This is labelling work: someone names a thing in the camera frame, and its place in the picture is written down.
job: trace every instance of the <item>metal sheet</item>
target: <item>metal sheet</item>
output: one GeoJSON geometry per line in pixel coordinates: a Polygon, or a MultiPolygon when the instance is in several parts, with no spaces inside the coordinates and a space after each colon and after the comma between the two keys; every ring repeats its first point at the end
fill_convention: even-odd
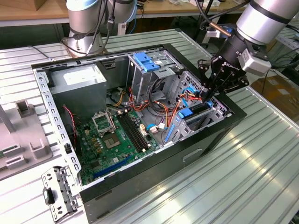
{"type": "MultiPolygon", "coordinates": [[[[194,65],[198,59],[209,58],[176,30],[115,36],[108,50],[168,42],[194,65]]],[[[60,44],[38,48],[56,59],[69,57],[60,44]]],[[[29,67],[47,59],[26,47],[0,50],[0,61],[0,103],[8,109],[16,100],[28,98],[54,154],[49,162],[0,182],[0,219],[3,223],[50,224],[40,176],[64,161],[29,67]]],[[[213,152],[98,223],[288,223],[299,209],[299,127],[249,87],[229,96],[248,115],[213,152]]],[[[87,219],[81,209],[63,223],[84,224],[87,219]]]]}
{"type": "MultiPolygon", "coordinates": [[[[299,27],[299,21],[290,22],[290,24],[292,26],[299,27]]],[[[299,48],[299,41],[295,38],[295,34],[295,31],[284,28],[276,39],[292,50],[297,49],[299,48]]]]}

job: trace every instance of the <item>chip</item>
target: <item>chip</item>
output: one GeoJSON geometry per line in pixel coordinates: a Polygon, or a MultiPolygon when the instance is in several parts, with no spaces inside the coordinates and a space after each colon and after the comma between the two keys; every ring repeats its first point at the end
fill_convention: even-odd
{"type": "Polygon", "coordinates": [[[115,133],[104,136],[103,141],[109,149],[121,144],[115,133]]]}
{"type": "Polygon", "coordinates": [[[92,163],[90,164],[90,166],[91,166],[92,169],[98,167],[99,165],[100,165],[99,161],[95,161],[95,162],[92,162],[92,163]]]}

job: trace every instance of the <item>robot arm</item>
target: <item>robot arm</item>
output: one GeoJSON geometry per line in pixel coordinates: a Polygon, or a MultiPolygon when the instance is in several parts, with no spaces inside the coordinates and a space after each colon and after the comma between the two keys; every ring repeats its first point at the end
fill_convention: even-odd
{"type": "MultiPolygon", "coordinates": [[[[298,0],[252,0],[237,21],[219,52],[212,57],[209,78],[205,72],[209,65],[198,61],[200,79],[208,89],[202,96],[209,100],[215,93],[228,93],[249,84],[246,72],[264,75],[271,63],[266,54],[270,43],[299,11],[298,0]]],[[[210,26],[218,29],[216,24],[210,26]]]]}
{"type": "Polygon", "coordinates": [[[71,31],[66,47],[72,56],[101,53],[105,43],[100,36],[100,24],[107,24],[110,32],[115,23],[133,20],[136,4],[137,0],[67,0],[71,31]]]}

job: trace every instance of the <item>metal bracket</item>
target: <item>metal bracket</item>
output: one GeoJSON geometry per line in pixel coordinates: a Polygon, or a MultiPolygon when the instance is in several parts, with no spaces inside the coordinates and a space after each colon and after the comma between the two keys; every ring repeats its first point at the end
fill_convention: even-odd
{"type": "Polygon", "coordinates": [[[72,196],[68,167],[52,167],[42,175],[43,195],[55,223],[77,211],[79,195],[72,196]]]}

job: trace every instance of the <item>yellow wire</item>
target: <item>yellow wire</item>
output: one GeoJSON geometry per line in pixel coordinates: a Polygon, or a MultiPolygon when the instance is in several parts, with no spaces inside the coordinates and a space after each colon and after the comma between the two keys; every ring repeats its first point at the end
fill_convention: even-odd
{"type": "Polygon", "coordinates": [[[119,105],[121,104],[121,102],[122,102],[122,95],[123,95],[123,93],[121,93],[121,98],[120,98],[120,100],[118,101],[117,104],[114,104],[114,106],[119,106],[119,105]]]}

